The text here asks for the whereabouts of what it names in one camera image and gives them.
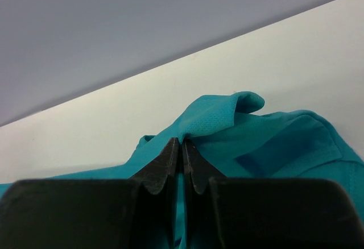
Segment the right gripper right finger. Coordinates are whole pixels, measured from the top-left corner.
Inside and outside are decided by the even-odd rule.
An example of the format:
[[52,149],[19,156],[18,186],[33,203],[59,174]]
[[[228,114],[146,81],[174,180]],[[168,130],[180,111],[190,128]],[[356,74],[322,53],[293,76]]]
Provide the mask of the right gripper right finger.
[[211,178],[226,178],[200,154],[191,140],[183,142],[182,158],[186,194],[203,194]]

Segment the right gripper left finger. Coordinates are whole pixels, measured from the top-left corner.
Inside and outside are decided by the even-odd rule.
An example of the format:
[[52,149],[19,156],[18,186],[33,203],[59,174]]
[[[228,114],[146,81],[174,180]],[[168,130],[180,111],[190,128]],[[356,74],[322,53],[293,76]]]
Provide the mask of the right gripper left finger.
[[179,140],[171,138],[160,154],[130,177],[140,182],[152,195],[161,193],[170,179],[175,178],[179,164]]

